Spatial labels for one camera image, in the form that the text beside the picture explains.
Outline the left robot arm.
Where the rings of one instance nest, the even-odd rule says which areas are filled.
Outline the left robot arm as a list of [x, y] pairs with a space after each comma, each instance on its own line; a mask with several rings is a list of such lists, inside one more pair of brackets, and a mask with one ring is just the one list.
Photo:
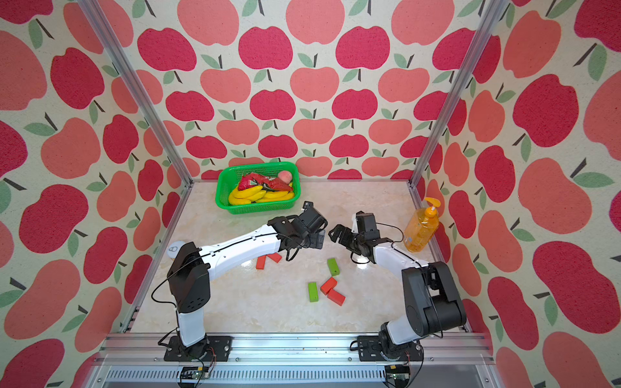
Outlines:
[[204, 306], [210, 282], [264, 255], [323, 247], [327, 219], [307, 201], [299, 215], [280, 216], [260, 228], [212, 246], [188, 242], [178, 251], [166, 282], [176, 304], [178, 335], [186, 349], [207, 341]]

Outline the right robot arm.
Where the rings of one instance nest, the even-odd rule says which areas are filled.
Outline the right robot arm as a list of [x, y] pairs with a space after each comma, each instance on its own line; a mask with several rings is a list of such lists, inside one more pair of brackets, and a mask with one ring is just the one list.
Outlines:
[[354, 224], [353, 229], [335, 226], [329, 238], [402, 281], [405, 313], [384, 323], [378, 333], [385, 356], [395, 358], [418, 340], [467, 323], [466, 309], [445, 263], [417, 260], [397, 248], [392, 239], [381, 236], [373, 213], [356, 213]]

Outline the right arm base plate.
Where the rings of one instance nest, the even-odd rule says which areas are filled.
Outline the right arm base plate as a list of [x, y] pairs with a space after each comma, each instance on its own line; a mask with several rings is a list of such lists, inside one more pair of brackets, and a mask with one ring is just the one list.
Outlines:
[[395, 345], [390, 338], [359, 336], [350, 345], [350, 351], [356, 352], [362, 362], [406, 362], [423, 361], [424, 349], [421, 344], [410, 341]]

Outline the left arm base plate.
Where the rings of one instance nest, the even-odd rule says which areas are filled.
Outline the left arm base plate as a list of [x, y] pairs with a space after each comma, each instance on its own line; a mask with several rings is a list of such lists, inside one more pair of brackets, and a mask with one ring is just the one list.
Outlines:
[[180, 336], [172, 336], [165, 347], [163, 360], [168, 362], [208, 361], [227, 362], [232, 349], [232, 336], [206, 336], [197, 343], [185, 346]]

